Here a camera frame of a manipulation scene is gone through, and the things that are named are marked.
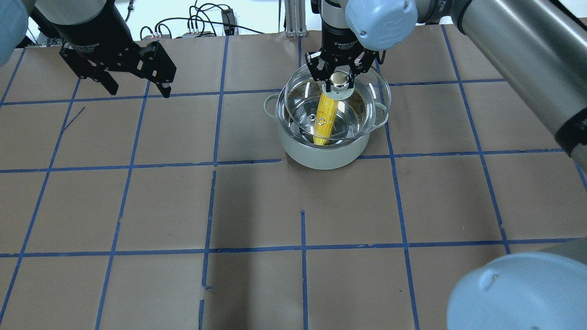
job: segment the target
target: blue tape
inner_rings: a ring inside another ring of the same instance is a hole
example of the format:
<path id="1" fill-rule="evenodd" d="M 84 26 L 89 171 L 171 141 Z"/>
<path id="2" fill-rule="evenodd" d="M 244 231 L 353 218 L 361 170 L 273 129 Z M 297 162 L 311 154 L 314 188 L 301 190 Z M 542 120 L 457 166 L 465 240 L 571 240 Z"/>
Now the blue tape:
<path id="1" fill-rule="evenodd" d="M 302 37 L 298 37 L 298 68 L 302 67 Z"/>
<path id="2" fill-rule="evenodd" d="M 224 57 L 222 59 L 222 74 L 220 78 L 220 93 L 218 94 L 218 114 L 216 117 L 216 134 L 214 137 L 214 166 L 218 165 L 218 139 L 220 138 L 220 120 L 222 119 L 222 99 L 224 96 L 224 79 L 226 76 L 226 61 L 228 57 L 228 41 L 230 37 L 226 36 L 224 41 Z"/>
<path id="3" fill-rule="evenodd" d="M 39 207 L 41 206 L 41 201 L 42 201 L 43 195 L 45 193 L 45 188 L 47 188 L 47 182 L 49 181 L 50 170 L 53 167 L 53 164 L 55 162 L 55 157 L 57 156 L 57 151 L 59 150 L 59 145 L 61 144 L 61 139 L 63 137 L 63 129 L 67 125 L 69 113 L 71 112 L 71 109 L 73 106 L 73 100 L 77 94 L 77 89 L 79 88 L 79 83 L 80 83 L 80 79 L 77 80 L 77 83 L 76 83 L 75 88 L 73 90 L 73 95 L 70 99 L 68 110 L 65 113 L 65 118 L 63 118 L 63 123 L 61 125 L 61 131 L 60 131 L 61 133 L 59 133 L 59 137 L 57 138 L 57 142 L 55 143 L 55 148 L 53 150 L 53 154 L 51 155 L 51 161 L 49 163 L 49 168 L 48 168 L 47 173 L 45 174 L 45 179 L 43 181 L 43 185 L 41 186 L 41 192 L 39 192 L 39 198 L 37 198 L 37 202 L 35 204 L 35 209 L 33 211 L 32 217 L 31 217 L 31 222 L 29 223 L 29 227 L 26 230 L 25 239 L 22 243 L 21 251 L 19 253 L 18 260 L 16 261 L 16 266 L 14 268 L 14 272 L 12 273 L 12 278 L 10 280 L 10 284 L 8 285 L 8 290 L 7 290 L 6 296 L 4 298 L 4 303 L 2 304 L 2 309 L 0 310 L 0 324 L 2 323 L 2 320 L 4 319 L 4 313 L 6 313 L 6 307 L 8 306 L 8 301 L 10 300 L 10 295 L 12 294 L 12 289 L 14 288 L 14 282 L 16 281 L 16 276 L 18 275 L 18 271 L 20 270 L 22 258 L 24 256 L 26 246 L 27 246 L 29 239 L 31 237 L 31 232 L 33 230 L 33 226 L 35 225 L 36 216 L 37 216 L 37 213 L 39 212 Z"/>
<path id="4" fill-rule="evenodd" d="M 501 245 L 503 243 L 503 241 L 429 242 L 410 243 L 410 247 L 471 247 L 481 245 Z"/>
<path id="5" fill-rule="evenodd" d="M 501 219 L 500 208 L 497 205 L 497 199 L 495 198 L 495 191 L 493 189 L 493 184 L 491 183 L 491 177 L 489 175 L 489 170 L 487 169 L 487 163 L 485 162 L 485 156 L 483 153 L 483 149 L 481 148 L 481 142 L 479 141 L 479 135 L 477 134 L 477 129 L 475 128 L 475 123 L 473 121 L 473 115 L 471 114 L 471 108 L 469 107 L 469 102 L 467 100 L 467 95 L 465 94 L 465 88 L 463 87 L 463 82 L 461 80 L 461 75 L 458 72 L 457 62 L 455 61 L 453 49 L 450 46 L 450 42 L 448 41 L 448 35 L 446 34 L 446 29 L 444 26 L 441 26 L 444 41 L 446 42 L 446 46 L 448 48 L 448 54 L 450 55 L 450 60 L 453 63 L 454 73 L 457 76 L 458 80 L 458 87 L 461 90 L 461 96 L 463 97 L 463 103 L 465 104 L 465 109 L 467 111 L 467 117 L 469 118 L 469 123 L 471 124 L 471 130 L 473 131 L 473 136 L 475 138 L 475 144 L 477 145 L 477 150 L 479 151 L 479 158 L 481 159 L 481 165 L 483 166 L 483 172 L 485 173 L 485 180 L 487 181 L 487 187 L 489 188 L 489 194 L 491 196 L 491 202 L 493 203 L 493 209 L 495 211 L 495 217 L 497 218 L 497 223 L 501 233 L 501 239 L 504 243 L 505 252 L 510 254 L 510 246 L 508 245 L 508 238 L 505 234 L 505 229 L 503 227 L 503 222 Z"/>
<path id="6" fill-rule="evenodd" d="M 585 174 L 583 173 L 583 170 L 579 164 L 575 163 L 575 167 L 577 168 L 577 172 L 579 172 L 579 177 L 581 178 L 581 183 L 583 183 L 583 188 L 585 188 L 585 192 L 587 192 L 587 181 L 585 181 Z"/>
<path id="7" fill-rule="evenodd" d="M 231 161 L 219 161 L 218 165 L 268 164 L 268 163 L 279 163 L 280 161 L 281 161 L 281 159 L 231 160 Z"/>
<path id="8" fill-rule="evenodd" d="M 26 48 L 23 48 L 21 55 L 18 58 L 18 62 L 16 63 L 16 66 L 14 67 L 14 70 L 12 71 L 12 76 L 10 76 L 10 80 L 8 80 L 8 85 L 6 85 L 6 89 L 4 90 L 4 94 L 2 95 L 2 99 L 0 99 L 0 107 L 2 107 L 2 105 L 4 104 L 4 101 L 6 100 L 6 96 L 8 95 L 8 91 L 10 90 L 10 87 L 12 86 L 12 82 L 14 81 L 14 77 L 16 76 L 18 68 L 21 66 L 22 58 L 25 57 L 25 52 L 26 52 Z"/>
<path id="9" fill-rule="evenodd" d="M 301 212 L 302 248 L 306 246 L 306 211 Z M 302 250 L 303 330 L 308 330 L 308 263 L 306 249 Z"/>
<path id="10" fill-rule="evenodd" d="M 149 94 L 149 87 L 151 82 L 147 82 L 147 87 L 145 88 L 145 96 Z M 129 173 L 126 177 L 126 183 L 124 185 L 124 192 L 122 194 L 122 201 L 120 202 L 120 211 L 118 214 L 118 221 L 116 222 L 116 229 L 114 230 L 114 237 L 112 238 L 112 246 L 110 248 L 110 256 L 108 258 L 108 266 L 106 267 L 106 275 L 104 276 L 104 284 L 102 286 L 102 294 L 100 296 L 100 304 L 98 305 L 98 313 L 96 317 L 96 326 L 95 330 L 99 330 L 100 323 L 102 321 L 102 312 L 104 310 L 104 301 L 106 299 L 106 292 L 108 290 L 108 283 L 110 281 L 110 272 L 112 271 L 112 263 L 114 261 L 114 255 L 116 252 L 116 243 L 118 242 L 118 235 L 120 232 L 120 220 L 124 214 L 124 207 L 126 205 L 126 198 L 129 192 L 130 186 L 130 178 L 133 174 L 133 166 L 134 166 L 134 157 L 137 153 L 137 145 L 139 143 L 139 135 L 141 131 L 141 126 L 143 124 L 143 115 L 145 111 L 145 106 L 147 104 L 147 98 L 143 98 L 143 104 L 141 105 L 141 112 L 139 114 L 139 120 L 137 122 L 137 129 L 134 134 L 134 144 L 133 144 L 133 151 L 130 155 L 130 164 L 129 164 Z"/>
<path id="11" fill-rule="evenodd" d="M 256 89 L 256 90 L 233 90 L 229 92 L 223 92 L 223 94 L 254 94 L 254 93 L 279 93 L 281 89 Z"/>
<path id="12" fill-rule="evenodd" d="M 198 310 L 198 330 L 202 330 L 204 324 L 204 300 L 200 300 L 200 309 Z"/>
<path id="13" fill-rule="evenodd" d="M 407 240 L 407 233 L 406 233 L 406 222 L 404 220 L 403 214 L 403 207 L 402 207 L 402 198 L 400 195 L 400 186 L 399 181 L 397 179 L 397 166 L 395 160 L 395 154 L 393 153 L 393 145 L 392 140 L 389 133 L 389 124 L 385 124 L 385 134 L 387 137 L 387 147 L 389 148 L 389 155 L 391 156 L 390 160 L 392 163 L 392 176 L 393 176 L 393 185 L 396 193 L 396 203 L 397 203 L 397 212 L 400 219 L 400 228 L 402 230 L 402 247 L 404 248 L 404 259 L 406 262 L 406 274 L 407 274 L 407 283 L 410 290 L 410 301 L 411 301 L 411 311 L 412 316 L 414 318 L 414 328 L 416 330 L 420 330 L 420 321 L 418 319 L 418 307 L 416 305 L 416 291 L 414 289 L 414 279 L 411 273 L 411 262 L 410 262 L 410 251 L 409 251 L 409 243 Z"/>
<path id="14" fill-rule="evenodd" d="M 409 157 L 444 157 L 444 156 L 471 156 L 471 155 L 479 155 L 477 151 L 462 151 L 462 152 L 454 152 L 454 153 L 406 153 L 406 154 L 396 154 L 394 158 L 409 158 Z"/>
<path id="15" fill-rule="evenodd" d="M 529 150 L 498 150 L 498 151 L 483 151 L 486 154 L 520 154 L 520 153 L 563 153 L 564 150 L 557 149 L 529 149 Z"/>
<path id="16" fill-rule="evenodd" d="M 508 244 L 552 244 L 566 243 L 577 240 L 572 238 L 532 238 L 526 240 L 508 240 Z M 416 247 L 463 247 L 463 246 L 484 246 L 501 245 L 503 241 L 451 241 L 451 242 L 422 242 L 408 243 L 410 248 Z M 170 254 L 216 254 L 216 253 L 253 253 L 253 252 L 277 252 L 277 251 L 309 251 L 309 250 L 358 250 L 358 249 L 390 249 L 404 248 L 403 243 L 380 243 L 380 244 L 332 244 L 332 245 L 285 245 L 277 247 L 256 247 L 256 248 L 193 248 L 183 250 L 137 250 L 137 251 L 115 251 L 114 255 L 170 255 Z M 79 251 L 79 252 L 29 252 L 24 253 L 23 258 L 30 257 L 93 257 L 110 255 L 110 251 Z M 20 253 L 3 253 L 0 258 L 18 258 Z"/>
<path id="17" fill-rule="evenodd" d="M 19 102 L 6 102 L 5 106 L 17 106 L 17 105 L 44 105 L 50 103 L 69 103 L 71 100 L 47 100 L 47 101 L 19 101 Z"/>
<path id="18" fill-rule="evenodd" d="M 210 239 L 212 234 L 212 216 L 214 214 L 214 194 L 216 189 L 216 171 L 212 171 L 212 183 L 210 184 L 210 202 L 208 203 L 208 224 L 206 226 L 206 243 L 205 249 L 210 249 Z M 204 254 L 204 265 L 202 267 L 202 286 L 206 286 L 208 278 L 208 257 L 209 252 Z"/>

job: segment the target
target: yellow corn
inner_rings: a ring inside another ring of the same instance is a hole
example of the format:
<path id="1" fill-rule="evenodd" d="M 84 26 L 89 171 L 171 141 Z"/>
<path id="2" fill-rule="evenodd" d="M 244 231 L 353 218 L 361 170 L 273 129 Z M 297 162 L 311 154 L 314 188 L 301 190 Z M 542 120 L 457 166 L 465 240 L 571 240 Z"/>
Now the yellow corn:
<path id="1" fill-rule="evenodd" d="M 325 146 L 328 143 L 328 140 L 316 137 L 316 135 L 323 137 L 331 136 L 337 110 L 338 101 L 329 98 L 326 96 L 326 94 L 323 93 L 320 96 L 320 102 L 318 102 L 316 121 L 314 122 L 314 144 L 317 144 L 318 146 Z"/>

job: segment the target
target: black cable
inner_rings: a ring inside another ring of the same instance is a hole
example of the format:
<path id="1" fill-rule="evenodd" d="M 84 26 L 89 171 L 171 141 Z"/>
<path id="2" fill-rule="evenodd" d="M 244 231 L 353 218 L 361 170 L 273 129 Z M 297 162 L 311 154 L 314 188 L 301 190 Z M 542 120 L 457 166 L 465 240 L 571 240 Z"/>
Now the black cable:
<path id="1" fill-rule="evenodd" d="M 134 5 L 134 0 L 130 0 L 129 1 L 129 7 L 127 8 L 128 9 L 128 12 L 126 13 L 126 18 L 124 19 L 125 22 L 128 22 L 129 21 L 130 12 L 134 10 L 134 6 L 133 5 Z"/>
<path id="2" fill-rule="evenodd" d="M 141 28 L 141 32 L 139 33 L 139 36 L 140 36 L 141 40 L 143 40 L 143 30 L 145 30 L 145 29 L 148 29 L 149 32 L 151 32 L 151 35 L 153 35 L 153 30 L 151 30 L 151 28 L 149 28 L 148 26 L 143 26 Z"/>
<path id="3" fill-rule="evenodd" d="M 171 29 L 169 28 L 169 26 L 165 25 L 165 24 L 159 24 L 159 34 L 161 35 L 161 37 L 163 37 L 163 33 L 161 32 L 161 26 L 165 26 L 165 28 L 169 31 L 169 39 L 172 39 L 173 37 L 171 36 Z"/>
<path id="4" fill-rule="evenodd" d="M 199 22 L 206 22 L 206 23 L 210 23 L 210 24 L 212 24 L 212 23 L 213 23 L 213 24 L 220 24 L 220 25 L 222 25 L 222 26 L 233 26 L 233 27 L 235 27 L 235 28 L 244 29 L 244 30 L 247 30 L 247 31 L 251 31 L 251 32 L 255 32 L 255 33 L 261 34 L 261 35 L 263 35 L 263 34 L 264 34 L 264 33 L 263 33 L 263 32 L 261 32 L 261 31 L 253 30 L 253 29 L 250 29 L 250 28 L 246 28 L 246 27 L 244 27 L 244 26 L 241 26 L 241 25 L 236 25 L 236 24 L 228 24 L 228 23 L 221 23 L 221 22 L 205 21 L 205 20 L 203 20 L 203 19 L 201 19 L 201 18 L 170 17 L 170 18 L 166 18 L 166 19 L 163 19 L 163 20 L 159 21 L 159 22 L 158 22 L 158 23 L 157 23 L 155 26 L 157 26 L 157 25 L 159 25 L 159 24 L 161 24 L 161 23 L 163 23 L 163 22 L 170 21 L 170 20 L 172 20 L 172 19 L 185 19 L 185 20 L 188 20 L 188 21 L 189 21 L 190 19 L 195 19 L 196 21 L 199 21 Z"/>
<path id="5" fill-rule="evenodd" d="M 198 8 L 195 12 L 195 17 L 199 18 L 199 13 L 201 12 L 202 14 L 204 14 L 204 16 L 206 16 L 206 18 L 208 19 L 208 22 L 210 21 L 210 17 L 208 17 L 208 14 L 206 14 L 204 11 L 200 10 L 200 8 Z M 216 34 L 216 29 L 214 28 L 214 25 L 212 23 L 210 23 L 210 26 L 212 27 L 212 31 L 214 32 L 215 35 Z"/>
<path id="6" fill-rule="evenodd" d="M 383 62 L 385 61 L 385 52 L 387 52 L 387 50 L 383 51 L 381 58 L 379 58 L 379 52 L 377 52 L 377 63 L 379 63 L 379 65 L 383 64 Z"/>
<path id="7" fill-rule="evenodd" d="M 196 6 L 190 6 L 190 18 L 193 17 L 194 15 L 192 15 L 191 13 L 191 9 L 194 8 L 196 11 L 198 10 L 198 7 Z M 196 29 L 200 30 L 200 27 L 198 26 L 198 22 L 196 21 L 195 23 L 195 29 L 194 29 L 194 21 L 192 21 L 191 19 L 187 22 L 188 24 L 191 24 L 191 28 L 195 31 Z M 206 29 L 206 23 L 202 22 L 202 31 Z"/>

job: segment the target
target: glass pot lid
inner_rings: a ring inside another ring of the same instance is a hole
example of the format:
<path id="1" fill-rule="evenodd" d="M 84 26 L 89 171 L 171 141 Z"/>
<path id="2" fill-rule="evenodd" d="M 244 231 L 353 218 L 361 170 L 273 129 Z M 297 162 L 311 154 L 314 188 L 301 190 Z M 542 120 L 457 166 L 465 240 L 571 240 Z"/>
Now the glass pot lid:
<path id="1" fill-rule="evenodd" d="M 343 70 L 336 73 L 346 74 Z M 342 96 L 338 100 L 330 136 L 315 132 L 318 103 L 323 91 L 324 82 L 314 81 L 307 65 L 299 68 L 285 86 L 285 108 L 291 120 L 307 136 L 336 144 L 356 140 L 387 122 L 391 91 L 385 78 L 374 68 L 355 77 L 354 89 L 340 93 Z"/>

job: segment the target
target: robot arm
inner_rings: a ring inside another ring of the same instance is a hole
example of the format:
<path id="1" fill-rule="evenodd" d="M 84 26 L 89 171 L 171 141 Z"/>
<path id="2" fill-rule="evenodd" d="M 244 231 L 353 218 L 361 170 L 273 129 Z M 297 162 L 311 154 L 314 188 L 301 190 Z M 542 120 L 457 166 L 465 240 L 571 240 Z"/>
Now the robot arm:
<path id="1" fill-rule="evenodd" d="M 378 51 L 406 39 L 417 21 L 414 0 L 322 0 L 322 47 L 306 54 L 316 81 L 330 92 L 336 68 L 348 66 L 349 88 L 369 70 Z"/>
<path id="2" fill-rule="evenodd" d="M 587 170 L 587 28 L 559 0 L 322 0 L 321 15 L 322 47 L 306 62 L 327 93 L 337 67 L 350 67 L 351 88 L 416 22 L 450 15 Z"/>
<path id="3" fill-rule="evenodd" d="M 141 47 L 133 42 L 114 0 L 20 1 L 8 0 L 8 9 L 3 7 L 3 2 L 0 13 L 18 13 L 18 17 L 10 19 L 17 28 L 24 24 L 26 30 L 28 14 L 36 6 L 64 39 L 59 54 L 81 79 L 99 82 L 115 95 L 119 86 L 110 72 L 130 72 L 152 81 L 164 97 L 169 97 L 170 83 L 177 70 L 175 64 L 160 43 L 152 42 Z M 15 45 L 4 45 L 0 50 L 3 54 L 10 54 Z"/>

